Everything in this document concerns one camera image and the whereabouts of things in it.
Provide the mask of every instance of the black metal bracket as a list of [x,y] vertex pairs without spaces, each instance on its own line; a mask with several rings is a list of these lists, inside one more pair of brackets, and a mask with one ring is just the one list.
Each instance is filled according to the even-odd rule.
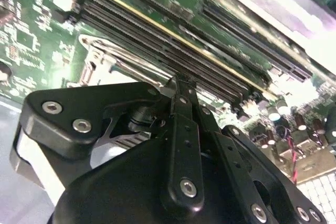
[[[239,129],[218,127],[195,87],[177,74],[166,95],[142,82],[30,94],[19,128],[66,188],[52,223],[327,223]],[[47,101],[62,111],[46,113]],[[78,131],[76,119],[90,130]],[[139,131],[150,139],[88,172],[100,137]],[[67,177],[55,168],[66,164],[64,170],[82,168]]]

